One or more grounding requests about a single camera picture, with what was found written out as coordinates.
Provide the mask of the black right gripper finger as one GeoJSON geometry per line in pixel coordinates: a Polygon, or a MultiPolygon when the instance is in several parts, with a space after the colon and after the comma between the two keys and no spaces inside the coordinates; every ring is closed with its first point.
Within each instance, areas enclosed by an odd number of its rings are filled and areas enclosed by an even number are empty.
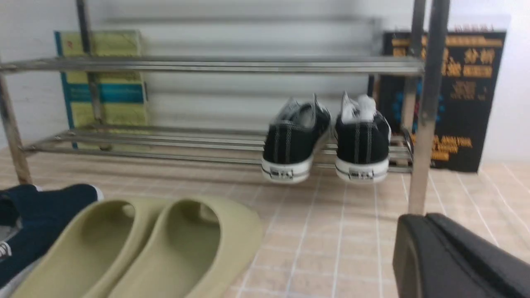
{"type": "Polygon", "coordinates": [[[393,270],[400,298],[528,298],[530,266],[440,213],[401,215],[393,270]]]}

